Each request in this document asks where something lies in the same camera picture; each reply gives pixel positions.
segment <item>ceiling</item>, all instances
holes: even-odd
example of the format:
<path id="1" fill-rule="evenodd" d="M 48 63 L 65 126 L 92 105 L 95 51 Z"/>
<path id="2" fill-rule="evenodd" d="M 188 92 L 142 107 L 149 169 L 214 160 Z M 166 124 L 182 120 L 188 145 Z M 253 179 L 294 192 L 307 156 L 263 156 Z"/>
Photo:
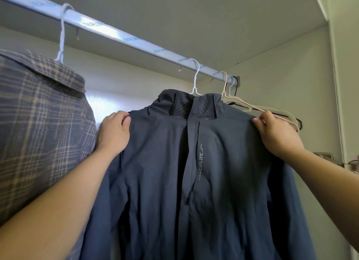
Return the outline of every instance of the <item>ceiling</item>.
<path id="1" fill-rule="evenodd" d="M 317 0 L 51 0 L 216 70 L 326 23 Z M 0 25 L 54 42 L 60 23 L 0 1 Z M 86 31 L 66 45 L 185 80 L 193 71 Z"/>

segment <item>right hand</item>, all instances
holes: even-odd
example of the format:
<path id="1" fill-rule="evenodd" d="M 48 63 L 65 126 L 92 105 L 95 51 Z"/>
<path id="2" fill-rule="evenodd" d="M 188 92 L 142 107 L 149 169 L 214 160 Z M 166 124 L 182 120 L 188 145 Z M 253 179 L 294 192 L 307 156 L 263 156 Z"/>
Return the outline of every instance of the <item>right hand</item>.
<path id="1" fill-rule="evenodd" d="M 112 158 L 116 157 L 128 144 L 130 123 L 128 112 L 118 111 L 106 116 L 98 132 L 97 150 L 104 151 Z"/>
<path id="2" fill-rule="evenodd" d="M 275 118 L 270 111 L 262 113 L 259 118 L 253 118 L 253 123 L 259 130 L 265 147 L 282 160 L 286 160 L 291 153 L 304 149 L 294 128 L 288 122 Z"/>

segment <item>metal closet rod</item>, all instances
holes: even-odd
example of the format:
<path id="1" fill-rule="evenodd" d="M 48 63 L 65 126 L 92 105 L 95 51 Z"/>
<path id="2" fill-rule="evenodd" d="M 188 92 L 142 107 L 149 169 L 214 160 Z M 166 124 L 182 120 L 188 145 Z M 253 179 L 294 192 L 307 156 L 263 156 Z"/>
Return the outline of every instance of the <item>metal closet rod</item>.
<path id="1" fill-rule="evenodd" d="M 34 12 L 37 12 L 39 14 L 42 14 L 44 16 L 59 21 L 61 18 L 60 13 L 62 6 L 49 0 L 4 0 L 4 1 L 15 4 L 17 6 L 23 7 L 28 10 L 32 10 Z M 72 25 L 74 27 L 92 32 L 94 34 L 100 35 L 104 38 L 113 40 L 115 42 L 122 43 L 134 49 L 146 52 L 158 58 L 165 59 L 167 61 L 173 62 L 175 64 L 186 67 L 188 69 L 196 71 L 198 68 L 196 67 L 196 64 L 193 60 L 190 60 L 186 57 L 168 51 L 167 49 L 149 43 L 145 40 L 142 40 L 124 31 L 121 31 L 103 22 L 99 22 L 93 18 L 85 16 L 71 9 L 68 9 L 65 12 L 64 21 L 65 23 Z M 213 77 L 215 79 L 225 81 L 224 74 L 207 66 L 200 64 L 199 72 L 207 76 Z M 234 78 L 232 76 L 228 76 L 228 84 L 231 85 L 233 81 L 235 81 Z"/>

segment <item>plaid shirt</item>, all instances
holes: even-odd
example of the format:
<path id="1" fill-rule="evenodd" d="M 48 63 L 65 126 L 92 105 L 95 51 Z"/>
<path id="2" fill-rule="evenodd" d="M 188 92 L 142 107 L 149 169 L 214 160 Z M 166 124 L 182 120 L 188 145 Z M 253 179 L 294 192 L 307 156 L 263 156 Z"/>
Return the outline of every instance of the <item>plaid shirt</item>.
<path id="1" fill-rule="evenodd" d="M 30 51 L 0 49 L 0 226 L 92 153 L 82 76 Z M 83 233 L 68 259 L 78 259 Z"/>

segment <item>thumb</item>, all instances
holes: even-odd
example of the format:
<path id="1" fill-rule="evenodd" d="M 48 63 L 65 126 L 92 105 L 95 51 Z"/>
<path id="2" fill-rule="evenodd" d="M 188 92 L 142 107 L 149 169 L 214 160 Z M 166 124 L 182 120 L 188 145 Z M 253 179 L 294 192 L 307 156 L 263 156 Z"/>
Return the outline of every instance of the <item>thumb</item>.
<path id="1" fill-rule="evenodd" d="M 126 131 L 129 131 L 130 123 L 131 123 L 131 117 L 125 116 L 125 118 L 123 119 L 123 122 L 122 122 L 123 129 L 125 129 Z"/>
<path id="2" fill-rule="evenodd" d="M 254 125 L 256 126 L 256 128 L 258 129 L 259 133 L 261 135 L 263 135 L 264 131 L 266 129 L 266 126 L 264 125 L 264 123 L 259 118 L 253 118 L 252 121 L 253 121 Z"/>

